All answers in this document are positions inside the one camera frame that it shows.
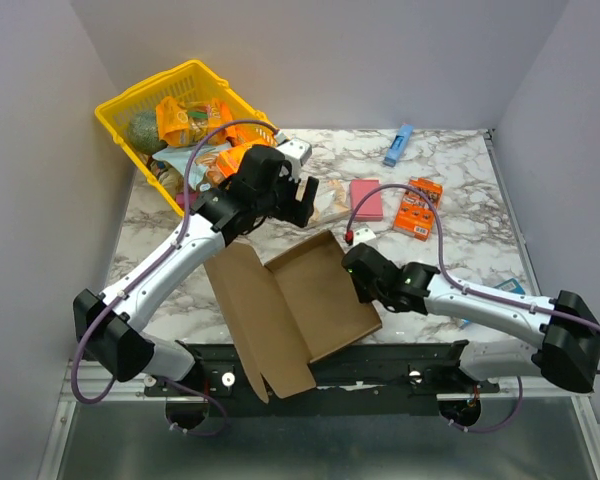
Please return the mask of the orange printed box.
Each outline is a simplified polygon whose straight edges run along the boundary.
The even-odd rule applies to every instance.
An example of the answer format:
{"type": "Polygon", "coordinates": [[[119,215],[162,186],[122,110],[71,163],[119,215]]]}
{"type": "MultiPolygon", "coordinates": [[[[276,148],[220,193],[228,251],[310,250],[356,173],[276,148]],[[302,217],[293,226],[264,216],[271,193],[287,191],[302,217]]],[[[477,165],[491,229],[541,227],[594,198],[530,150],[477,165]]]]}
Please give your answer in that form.
{"type": "MultiPolygon", "coordinates": [[[[423,177],[411,177],[408,185],[422,191],[435,208],[439,207],[444,189],[423,177]]],[[[393,229],[410,235],[418,240],[426,241],[434,227],[435,219],[428,204],[418,194],[407,191],[404,193],[399,209],[393,222],[393,229]]]]}

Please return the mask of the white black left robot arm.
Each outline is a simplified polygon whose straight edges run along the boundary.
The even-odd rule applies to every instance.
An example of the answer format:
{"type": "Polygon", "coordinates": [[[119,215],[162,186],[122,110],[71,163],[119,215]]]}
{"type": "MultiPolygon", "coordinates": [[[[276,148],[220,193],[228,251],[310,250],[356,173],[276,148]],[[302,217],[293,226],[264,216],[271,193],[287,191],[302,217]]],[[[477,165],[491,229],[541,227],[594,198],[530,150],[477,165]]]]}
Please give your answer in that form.
{"type": "Polygon", "coordinates": [[[194,393],[202,380],[194,355],[145,328],[194,270],[237,237],[268,218],[307,225],[319,182],[309,177],[302,184],[300,171],[311,153],[310,144],[297,138],[251,148],[238,172],[200,194],[175,231],[123,279],[100,293],[80,292],[73,312],[81,352],[118,382],[146,373],[166,377],[181,395],[194,393]]]}

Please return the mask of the brown cardboard box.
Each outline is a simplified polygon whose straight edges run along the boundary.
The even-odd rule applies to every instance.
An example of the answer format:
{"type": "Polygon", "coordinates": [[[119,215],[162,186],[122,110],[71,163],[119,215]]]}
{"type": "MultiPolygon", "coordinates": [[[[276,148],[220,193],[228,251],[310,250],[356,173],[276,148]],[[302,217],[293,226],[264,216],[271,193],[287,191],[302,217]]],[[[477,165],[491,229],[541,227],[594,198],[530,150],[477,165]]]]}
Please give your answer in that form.
{"type": "Polygon", "coordinates": [[[234,242],[204,269],[251,388],[267,403],[316,387],[309,367],[382,326],[325,230],[267,263],[234,242]]]}

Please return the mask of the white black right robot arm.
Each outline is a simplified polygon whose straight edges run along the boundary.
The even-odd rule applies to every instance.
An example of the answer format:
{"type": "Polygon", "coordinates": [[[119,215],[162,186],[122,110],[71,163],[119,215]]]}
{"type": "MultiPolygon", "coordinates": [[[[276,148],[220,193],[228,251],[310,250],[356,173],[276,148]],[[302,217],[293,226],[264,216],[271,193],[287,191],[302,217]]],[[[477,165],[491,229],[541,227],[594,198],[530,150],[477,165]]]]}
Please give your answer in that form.
{"type": "Polygon", "coordinates": [[[364,243],[345,254],[342,266],[362,303],[378,301],[392,313],[462,318],[507,334],[504,341],[469,343],[460,357],[441,365],[441,382],[451,391],[463,391],[475,380],[531,376],[569,392],[593,390],[599,323],[575,293],[549,298],[505,292],[427,264],[397,266],[364,243]]]}

